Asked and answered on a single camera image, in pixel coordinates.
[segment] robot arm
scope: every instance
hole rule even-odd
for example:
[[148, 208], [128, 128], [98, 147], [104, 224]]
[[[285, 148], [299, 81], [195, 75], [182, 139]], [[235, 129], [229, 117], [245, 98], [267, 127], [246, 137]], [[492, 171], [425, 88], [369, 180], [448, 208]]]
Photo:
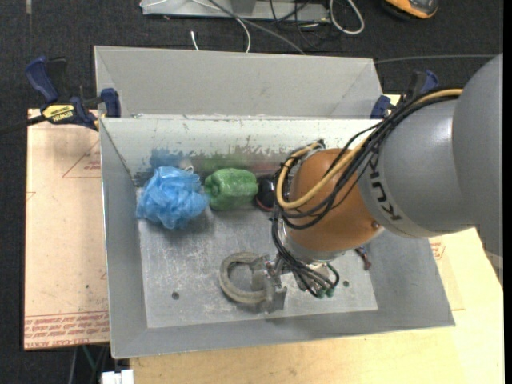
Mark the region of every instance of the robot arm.
[[[343, 149], [318, 141], [289, 156], [276, 174], [278, 255], [250, 264], [263, 310], [283, 307], [287, 272], [315, 297], [333, 294], [339, 276], [329, 262], [384, 229], [425, 238], [475, 226], [486, 250], [502, 257], [502, 65], [501, 54], [464, 90], [412, 98], [353, 149], [366, 132]], [[231, 259], [221, 285], [237, 300]]]
[[[486, 249], [501, 256], [502, 60], [500, 55], [487, 63], [463, 92], [413, 100], [412, 112], [396, 118], [387, 134], [376, 139], [380, 126], [361, 149], [346, 153], [361, 162], [324, 219], [305, 229], [297, 225], [304, 226], [306, 218], [286, 224], [297, 253], [309, 250], [306, 256], [323, 260], [327, 252], [368, 242], [381, 228], [422, 238], [476, 226]], [[305, 160], [291, 180], [289, 200], [302, 198], [325, 178], [339, 154], [323, 150]], [[325, 200], [345, 174], [340, 170], [301, 209]], [[285, 216], [297, 207], [282, 199], [279, 204]]]

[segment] gray robot arm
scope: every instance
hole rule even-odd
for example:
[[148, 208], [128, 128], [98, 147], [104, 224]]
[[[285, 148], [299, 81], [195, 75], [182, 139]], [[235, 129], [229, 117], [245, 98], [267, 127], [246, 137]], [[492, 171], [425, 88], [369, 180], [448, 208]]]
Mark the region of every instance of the gray robot arm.
[[367, 209], [409, 237], [475, 226], [502, 258], [502, 86], [500, 54], [453, 101], [426, 106], [374, 150], [359, 181]]

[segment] black cable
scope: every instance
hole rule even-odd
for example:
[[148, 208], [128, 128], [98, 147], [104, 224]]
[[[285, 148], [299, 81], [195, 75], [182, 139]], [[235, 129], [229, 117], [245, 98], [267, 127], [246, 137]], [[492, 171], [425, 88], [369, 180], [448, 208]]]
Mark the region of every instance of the black cable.
[[296, 51], [299, 52], [300, 54], [306, 55], [306, 53], [304, 51], [302, 51], [302, 49], [299, 46], [297, 46], [294, 42], [290, 41], [288, 38], [285, 38], [285, 37], [283, 37], [283, 36], [273, 32], [272, 30], [269, 30], [269, 29], [267, 29], [265, 27], [262, 27], [259, 24], [256, 24], [255, 22], [251, 22], [251, 21], [247, 20], [246, 18], [243, 18], [243, 17], [240, 17], [240, 16], [236, 15], [232, 11], [229, 11], [229, 10], [225, 9], [224, 7], [220, 6], [219, 4], [217, 4], [214, 0], [208, 0], [208, 1], [211, 4], [213, 4], [214, 6], [216, 6], [218, 9], [220, 9], [220, 11], [222, 11], [225, 14], [229, 15], [230, 17], [235, 18], [235, 19], [239, 20], [240, 22], [244, 22], [245, 24], [250, 25], [250, 26], [252, 26], [252, 27], [254, 27], [256, 29], [264, 31], [265, 33], [273, 35], [274, 37], [279, 38], [280, 40], [283, 40], [284, 42], [286, 42], [287, 44], [289, 44], [290, 46], [295, 48]]
[[275, 13], [274, 0], [269, 0], [270, 10], [272, 11], [272, 17], [274, 18], [274, 24], [279, 24], [280, 22], [283, 22], [283, 21], [287, 20], [288, 18], [290, 18], [293, 15], [296, 16], [299, 11], [304, 9], [312, 1], [313, 0], [308, 0], [307, 2], [303, 2], [300, 6], [298, 6], [298, 1], [295, 0], [295, 8], [291, 12], [289, 12], [288, 14], [284, 15], [283, 17], [278, 18], [278, 16]]
[[272, 239], [274, 240], [274, 244], [276, 245], [276, 248], [278, 249], [278, 253], [285, 262], [285, 264], [290, 268], [290, 271], [294, 273], [294, 275], [304, 284], [306, 289], [316, 298], [318, 297], [318, 292], [314, 290], [312, 285], [310, 285], [305, 279], [309, 278], [319, 284], [324, 290], [328, 289], [334, 289], [336, 285], [339, 282], [339, 274], [334, 270], [334, 275], [336, 277], [336, 281], [332, 282], [329, 280], [329, 278], [324, 277], [319, 272], [311, 269], [307, 265], [305, 265], [303, 262], [300, 262], [296, 258], [293, 257], [293, 255], [284, 247], [284, 245], [281, 243], [279, 236], [278, 236], [278, 208], [274, 209], [274, 217], [273, 217], [273, 223], [272, 223]]
[[31, 119], [26, 119], [25, 121], [18, 122], [11, 126], [6, 126], [0, 129], [0, 135], [5, 135], [10, 132], [15, 132], [17, 130], [22, 130], [23, 128], [27, 128], [28, 126], [39, 124], [40, 122], [45, 121], [46, 119], [42, 115], [38, 115], [37, 117], [33, 117]]
[[[421, 96], [419, 98], [415, 98], [414, 100], [411, 100], [411, 101], [416, 102], [418, 99], [421, 99], [422, 97], [424, 97], [426, 95], [432, 94], [432, 92], [435, 92], [435, 91], [430, 91], [429, 93], [424, 94], [423, 96]], [[446, 96], [446, 97], [440, 97], [440, 98], [433, 98], [431, 100], [421, 102], [421, 103], [417, 104], [416, 106], [414, 104], [411, 104], [411, 102], [408, 102], [407, 104], [404, 104], [404, 105], [400, 106], [399, 108], [397, 108], [396, 111], [392, 113], [392, 115], [390, 115], [387, 119], [380, 122], [378, 124], [378, 128], [372, 134], [370, 134], [370, 136], [366, 139], [366, 145], [359, 150], [356, 157], [350, 162], [350, 164], [348, 165], [346, 170], [342, 173], [342, 176], [340, 176], [340, 178], [337, 180], [335, 187], [333, 188], [332, 192], [327, 197], [325, 197], [319, 204], [317, 204], [313, 208], [309, 209], [307, 212], [301, 212], [300, 214], [291, 214], [289, 212], [283, 211], [282, 212], [283, 221], [285, 221], [285, 223], [289, 227], [291, 227], [293, 229], [297, 229], [297, 230], [307, 229], [308, 227], [311, 227], [311, 226], [315, 225], [316, 223], [318, 223], [320, 220], [322, 220], [327, 215], [329, 210], [331, 210], [333, 208], [334, 200], [335, 200], [337, 194], [339, 193], [339, 191], [341, 190], [341, 188], [343, 188], [345, 186], [345, 184], [350, 180], [352, 175], [357, 171], [357, 169], [360, 167], [362, 162], [368, 157], [368, 155], [371, 152], [373, 152], [373, 149], [375, 148], [375, 146], [377, 144], [379, 144], [381, 141], [383, 141], [387, 137], [387, 135], [396, 127], [397, 124], [399, 124], [401, 121], [403, 121], [403, 119], [405, 119], [408, 115], [412, 114], [416, 110], [419, 110], [425, 106], [434, 104], [436, 102], [443, 102], [443, 101], [447, 101], [449, 99], [456, 98], [456, 97], [457, 96], [453, 96], [453, 97]], [[313, 220], [311, 220], [307, 223], [304, 223], [301, 225], [295, 225], [295, 224], [291, 223], [290, 220], [288, 220], [289, 218], [304, 218], [305, 216], [311, 216], [312, 214], [315, 214], [319, 209], [321, 209], [323, 207], [325, 207], [324, 210], [320, 214], [318, 214], [316, 217], [314, 217]]]

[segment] blue clamp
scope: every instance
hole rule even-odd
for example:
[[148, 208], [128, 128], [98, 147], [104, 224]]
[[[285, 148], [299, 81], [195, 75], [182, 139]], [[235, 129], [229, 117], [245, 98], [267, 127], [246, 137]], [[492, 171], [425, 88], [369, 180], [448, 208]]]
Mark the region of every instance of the blue clamp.
[[100, 97], [105, 103], [106, 116], [120, 118], [121, 104], [119, 103], [118, 93], [114, 90], [114, 88], [105, 88], [100, 93]]
[[386, 111], [391, 106], [391, 98], [381, 95], [371, 111], [370, 119], [383, 119], [386, 117]]
[[97, 130], [97, 118], [88, 107], [100, 102], [105, 103], [108, 117], [121, 116], [118, 94], [112, 88], [104, 89], [100, 97], [88, 101], [76, 96], [69, 98], [64, 58], [47, 61], [44, 55], [37, 57], [26, 66], [25, 75], [32, 87], [45, 98], [45, 104], [40, 109], [41, 121], [52, 124], [76, 124]]

